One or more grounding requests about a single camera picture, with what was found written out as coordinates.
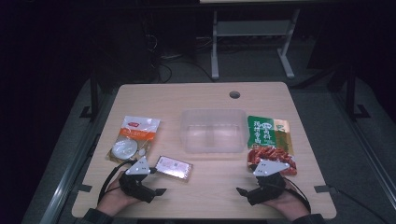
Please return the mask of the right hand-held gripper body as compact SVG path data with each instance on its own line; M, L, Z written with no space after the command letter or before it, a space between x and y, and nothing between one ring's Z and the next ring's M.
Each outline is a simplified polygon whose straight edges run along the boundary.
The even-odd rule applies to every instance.
M247 200L251 205L264 203L280 196L285 189L281 171L290 168L288 163L261 159L254 166L253 174L258 180L259 187L247 193Z

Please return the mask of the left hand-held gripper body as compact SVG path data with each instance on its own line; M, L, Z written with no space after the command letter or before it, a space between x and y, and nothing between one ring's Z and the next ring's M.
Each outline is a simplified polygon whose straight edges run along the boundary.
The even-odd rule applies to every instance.
M156 191L142 184L142 180L150 173L151 170L145 157L134 161L134 164L119 179L120 189L128 196L150 203L156 196Z

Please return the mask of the small yellow box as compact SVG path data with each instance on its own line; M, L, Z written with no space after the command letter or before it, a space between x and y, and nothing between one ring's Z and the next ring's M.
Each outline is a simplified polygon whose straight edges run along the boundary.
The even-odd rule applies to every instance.
M187 182L190 178L192 165L190 163L161 156L156 163L155 168L163 175L167 175Z

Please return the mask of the green and red food packet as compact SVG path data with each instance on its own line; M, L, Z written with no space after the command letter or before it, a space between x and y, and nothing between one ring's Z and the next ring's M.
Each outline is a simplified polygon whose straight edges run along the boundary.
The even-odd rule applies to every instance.
M247 124L247 164L258 164L261 159L280 161L290 165L288 169L280 172L282 175L297 175L289 122L283 119L248 116Z

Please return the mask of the white and orange food packet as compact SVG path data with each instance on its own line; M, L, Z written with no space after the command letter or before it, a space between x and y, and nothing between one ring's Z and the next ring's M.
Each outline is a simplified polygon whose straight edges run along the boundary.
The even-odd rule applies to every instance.
M145 157L160 123L159 119L125 116L118 137L107 152L106 159L122 163Z

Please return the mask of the clear plastic container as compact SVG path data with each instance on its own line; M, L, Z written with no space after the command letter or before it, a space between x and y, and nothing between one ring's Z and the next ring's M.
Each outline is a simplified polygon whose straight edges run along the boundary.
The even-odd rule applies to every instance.
M248 144L248 117L241 109L188 109L179 133L188 153L240 153Z

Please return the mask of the person's left hand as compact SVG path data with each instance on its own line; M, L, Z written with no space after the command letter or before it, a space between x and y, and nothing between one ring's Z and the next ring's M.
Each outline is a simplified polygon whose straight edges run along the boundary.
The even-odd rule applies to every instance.
M96 206L96 210L110 216L114 217L123 209L127 208L128 206L139 203L134 197L126 195L120 189L120 177L122 176L122 172L119 172L116 179L108 186L105 195L103 196L102 200Z

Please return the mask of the person's right hand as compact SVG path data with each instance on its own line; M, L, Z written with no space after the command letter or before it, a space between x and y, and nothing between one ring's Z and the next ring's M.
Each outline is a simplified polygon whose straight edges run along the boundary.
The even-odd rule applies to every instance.
M305 205L297 197L288 192L289 189L295 191L296 188L289 182L289 180L286 180L285 183L287 190L277 198L264 202L264 204L274 208L290 222L300 217L310 215L310 212Z

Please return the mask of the black metal stand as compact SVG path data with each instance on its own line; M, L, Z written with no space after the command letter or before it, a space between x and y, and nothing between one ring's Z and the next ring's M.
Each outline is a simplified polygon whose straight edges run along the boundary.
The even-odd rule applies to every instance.
M90 96L91 104L89 106L85 106L82 109L80 117L93 121L95 120L99 111L98 83L94 77L90 78Z
M354 68L349 67L346 79L346 113L353 120L368 119L370 115L364 105L355 104L356 75Z

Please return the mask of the aluminium rail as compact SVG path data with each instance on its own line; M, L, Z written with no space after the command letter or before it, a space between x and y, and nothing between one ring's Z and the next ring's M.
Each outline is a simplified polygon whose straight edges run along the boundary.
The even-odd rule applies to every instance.
M78 94L26 213L36 216L35 224L57 224L74 192L73 187L85 175L85 166L96 148L115 93L98 90L98 99L98 114L90 121L80 117L82 109L91 104L90 87Z
M379 136L379 126L375 125L375 117L369 113L364 114L357 106L358 115L353 119L346 112L344 98L339 93L331 93L331 97L339 117L336 123L338 138L344 144L350 141L350 145L355 149L350 149L349 152L357 152L364 158L371 173L376 177L389 200L396 206L396 180L376 152L382 149L383 141Z

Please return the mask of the white metal desk frame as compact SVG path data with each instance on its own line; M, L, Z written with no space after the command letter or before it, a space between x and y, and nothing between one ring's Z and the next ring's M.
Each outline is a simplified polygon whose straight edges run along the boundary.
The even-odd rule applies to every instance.
M287 78L295 75L290 66L287 52L290 46L300 9L295 9L289 20L280 21L219 21L218 12L213 13L211 77L219 79L218 38L230 36L284 36L283 46L277 49L278 58Z

